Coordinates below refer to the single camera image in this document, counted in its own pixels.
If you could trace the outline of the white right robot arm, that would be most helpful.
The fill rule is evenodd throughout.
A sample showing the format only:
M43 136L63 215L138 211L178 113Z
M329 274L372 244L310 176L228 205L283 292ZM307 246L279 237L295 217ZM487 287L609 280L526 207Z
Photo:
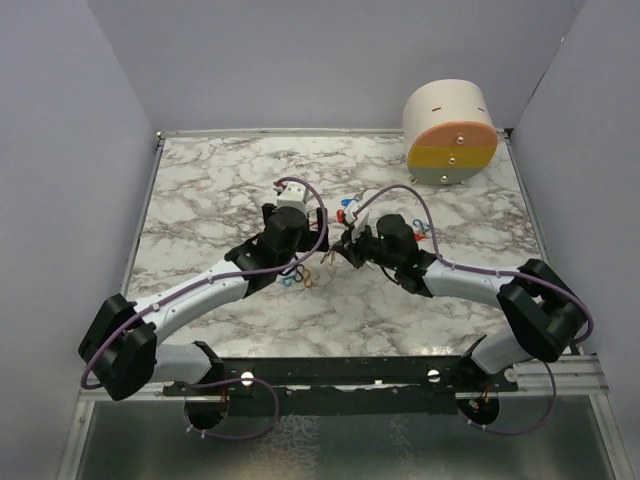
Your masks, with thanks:
M332 250L355 268L369 262L390 270L411 294L502 311L507 326L476 341L460 361L459 378L472 391L483 390L513 364L557 361L588 323L577 297L545 262L530 259L513 272L456 265L421 249L399 214L381 217L375 229L366 223L350 226Z

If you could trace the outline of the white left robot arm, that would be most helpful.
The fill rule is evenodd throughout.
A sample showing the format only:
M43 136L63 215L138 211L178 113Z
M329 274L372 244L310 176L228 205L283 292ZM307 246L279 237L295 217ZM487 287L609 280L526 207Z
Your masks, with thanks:
M266 204L264 230L227 252L194 279L132 301L117 293L103 301L78 347L85 362L81 387L103 388L123 400L148 384L159 346L202 315L243 300L317 251L328 250L327 211L316 209L317 228L301 210Z

